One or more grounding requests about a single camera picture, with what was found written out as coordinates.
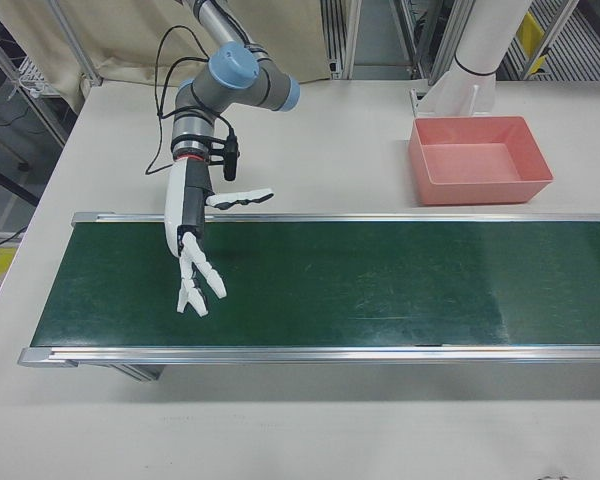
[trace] black cable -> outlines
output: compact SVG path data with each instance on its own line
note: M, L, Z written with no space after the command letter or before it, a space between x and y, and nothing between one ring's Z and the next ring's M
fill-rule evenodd
M227 120L226 118L224 118L220 112L216 112L215 110L210 109L209 107L207 107L202 100L200 100L200 97L198 97L198 95L196 95L196 92L193 91L193 82L189 84L189 90L191 91L191 95L193 96L193 98L196 100L196 102L198 102L198 105L200 105L201 110L206 111L206 113L213 115L214 117L217 117L218 119L220 119L229 129L229 136L234 136L234 130L233 130L233 125L231 125L231 123L229 123L229 120ZM196 110L196 107L189 107L191 110Z
M187 32L189 32L193 36L193 39L195 40L196 45L198 45L198 48L200 49L202 54L206 57L206 59L198 58L198 57L183 57L183 58L191 59L191 61L193 61L193 59L196 59L196 61L202 61L202 62L209 60L209 54L207 53L207 51L204 49L204 47L200 43L198 36L189 27L186 27L184 25L175 25L175 26L169 28L164 33L164 35L162 35L162 38L160 39L160 45L158 46L158 52L156 53L156 61L155 61L154 68L153 68L153 98L154 98L155 105L156 105L156 116L158 117L158 132L159 132L160 138L158 139L158 150L156 151L156 154L154 155L153 159L151 160L151 162L145 169L145 171L144 171L145 175L153 175L154 173L158 173L162 170L166 170L167 168L171 167L171 165L172 165L172 164L169 164L169 165L165 165L160 168L151 170L153 168L153 165L158 160L158 157L160 156L160 152L162 151L162 134L163 134L162 120L164 118L162 109L164 108L164 98L166 95L167 85L169 84L168 80L171 78L173 69L177 65L182 63L182 62L180 62L180 60L182 60L182 59L178 59L169 68L169 71L167 72L167 76L165 77L165 82L162 85L162 96L161 96L161 102L159 103L158 102L158 65L160 64L160 54L162 53L162 47L164 46L164 43L167 40L167 37L169 36L169 34L177 29L183 29L183 30L186 30Z
M250 43L249 35L247 35L247 32L244 31L244 29L240 26L238 21L235 18L233 18L233 16L231 16L231 14L229 14L229 12L227 12L224 8L222 8L216 0L209 0L209 1L211 2L211 4L214 7L216 7L216 9L225 18L225 20L227 22L229 22L229 24L236 30L236 32L238 33L238 36L242 40L242 43L244 43L245 45L249 44Z
M29 113L29 110L31 109L31 107L27 106L27 108L25 108L24 112L21 113L20 115L18 115L17 117L11 119L9 122L7 123L0 123L0 127L10 127L11 125L13 125L17 120L20 120L21 118L24 118L27 116L27 113Z
M0 245L4 245L5 243L10 242L14 238L16 238L18 235L20 235L22 232L24 232L27 229L27 227L22 227L20 230L18 230L16 233L14 233L13 235L11 235L6 240L0 241Z

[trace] white pipe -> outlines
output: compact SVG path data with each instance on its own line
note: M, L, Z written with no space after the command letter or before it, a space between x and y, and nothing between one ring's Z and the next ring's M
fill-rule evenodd
M488 114L495 71L533 0L476 0L451 68L418 105L419 116Z
M494 72L504 58L532 0L476 0L456 58L478 73Z

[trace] red plastic bin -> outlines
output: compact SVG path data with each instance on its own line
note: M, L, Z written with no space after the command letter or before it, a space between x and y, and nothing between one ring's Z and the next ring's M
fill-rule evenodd
M524 203L553 180L522 117L417 118L409 158L424 205Z

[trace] yellow object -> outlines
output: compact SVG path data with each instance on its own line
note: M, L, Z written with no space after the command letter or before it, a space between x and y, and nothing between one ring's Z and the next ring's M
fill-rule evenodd
M542 27L531 12L527 12L520 24L520 28L518 28L516 36L518 37L518 40L520 40L527 57L530 57L533 52L535 52L540 40L542 40L544 30L542 30ZM538 57L538 60L536 60L533 67L531 67L531 73L536 73L542 68L545 58L546 55Z
M11 266L16 250L17 248L15 247L0 248L0 281L2 281L7 274L7 270L9 270L9 267Z

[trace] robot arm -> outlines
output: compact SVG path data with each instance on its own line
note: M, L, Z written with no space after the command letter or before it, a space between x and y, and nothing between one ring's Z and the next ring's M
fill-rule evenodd
M207 314L206 297L198 274L205 277L219 298L226 296L220 275L204 254L205 205L225 210L233 205L260 203L273 196L270 189L214 195L209 175L212 155L224 159L224 177L236 176L239 156L233 129L221 150L214 138L215 122L232 103L273 111L291 110L300 87L278 69L266 50L253 42L229 10L225 0L184 0L200 24L221 45L195 78L184 82L176 96L165 207L165 233L171 253L179 258L181 287L178 311L190 303L199 315Z

